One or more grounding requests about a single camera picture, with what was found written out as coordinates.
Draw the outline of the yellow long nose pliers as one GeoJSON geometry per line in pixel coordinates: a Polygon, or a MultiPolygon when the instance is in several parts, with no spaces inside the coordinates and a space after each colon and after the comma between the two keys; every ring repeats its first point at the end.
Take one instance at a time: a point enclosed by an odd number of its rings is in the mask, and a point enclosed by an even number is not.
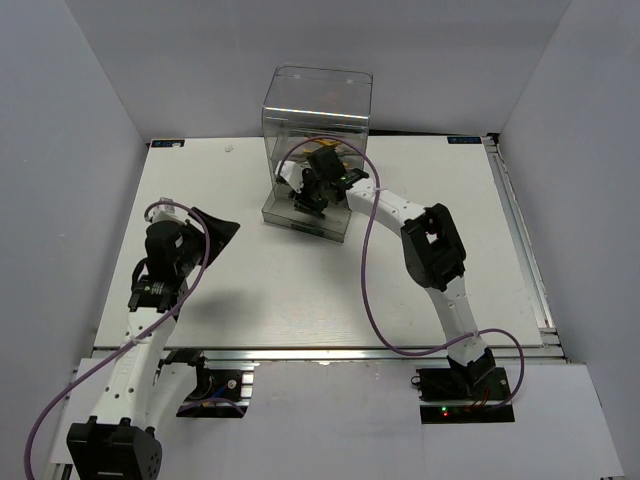
{"type": "Polygon", "coordinates": [[[303,155],[309,159],[333,158],[349,163],[358,158],[357,152],[339,140],[328,138],[311,139],[302,146],[303,155]]]}

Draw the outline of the clear plastic drawer organizer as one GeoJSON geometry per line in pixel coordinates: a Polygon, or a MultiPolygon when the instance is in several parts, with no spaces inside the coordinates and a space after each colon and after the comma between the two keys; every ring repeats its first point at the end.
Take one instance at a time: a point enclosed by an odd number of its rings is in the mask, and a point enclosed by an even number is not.
{"type": "Polygon", "coordinates": [[[265,222],[334,242],[351,211],[340,178],[364,169],[373,75],[344,68],[283,64],[262,106],[271,193],[265,222]]]}

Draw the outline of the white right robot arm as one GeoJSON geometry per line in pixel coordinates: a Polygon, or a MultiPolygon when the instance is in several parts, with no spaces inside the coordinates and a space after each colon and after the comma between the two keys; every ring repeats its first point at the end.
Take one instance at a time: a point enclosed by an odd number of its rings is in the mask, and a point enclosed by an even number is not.
{"type": "Polygon", "coordinates": [[[306,155],[301,165],[287,158],[276,168],[276,178],[292,189],[304,206],[321,211],[330,203],[347,204],[350,211],[368,217],[360,261],[360,288],[365,313],[380,342],[406,357],[447,353],[453,390],[472,399],[484,391],[495,369],[490,347],[482,339],[466,293],[466,250],[453,217],[444,205],[421,206],[384,189],[380,175],[367,157],[369,170],[347,168],[334,146],[306,155]],[[411,352],[394,346],[378,327],[367,291],[367,255],[373,225],[379,223],[401,241],[404,265],[411,279],[431,299],[445,344],[411,352]]]}

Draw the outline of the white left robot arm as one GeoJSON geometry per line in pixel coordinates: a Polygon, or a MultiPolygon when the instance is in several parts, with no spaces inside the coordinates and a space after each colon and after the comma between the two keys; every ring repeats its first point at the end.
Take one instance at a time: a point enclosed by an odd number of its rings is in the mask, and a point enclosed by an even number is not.
{"type": "Polygon", "coordinates": [[[199,399],[210,390],[211,374],[197,357],[165,361],[162,355],[198,284],[189,276],[202,276],[240,226],[196,207],[181,220],[174,213],[178,206],[159,201],[145,212],[145,255],[132,273],[125,337],[98,365],[113,369],[88,419],[72,424],[66,436],[81,479],[157,478],[161,424],[187,397],[199,399]]]}

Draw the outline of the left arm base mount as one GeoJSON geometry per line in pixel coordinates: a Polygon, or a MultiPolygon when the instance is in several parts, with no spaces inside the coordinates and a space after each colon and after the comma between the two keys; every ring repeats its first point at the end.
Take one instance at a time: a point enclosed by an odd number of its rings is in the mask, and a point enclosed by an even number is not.
{"type": "Polygon", "coordinates": [[[188,366],[196,385],[176,414],[179,418],[241,419],[248,410],[249,371],[239,366],[223,366],[203,350],[174,349],[162,361],[165,365],[188,366]]]}

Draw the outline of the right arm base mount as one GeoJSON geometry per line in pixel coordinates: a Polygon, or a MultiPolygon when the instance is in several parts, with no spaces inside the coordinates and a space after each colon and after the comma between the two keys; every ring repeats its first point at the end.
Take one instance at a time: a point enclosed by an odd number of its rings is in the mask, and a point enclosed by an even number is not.
{"type": "Polygon", "coordinates": [[[423,425],[515,422],[511,403],[497,407],[511,394],[506,372],[501,367],[472,390],[447,368],[418,369],[411,385],[419,394],[423,425]]]}

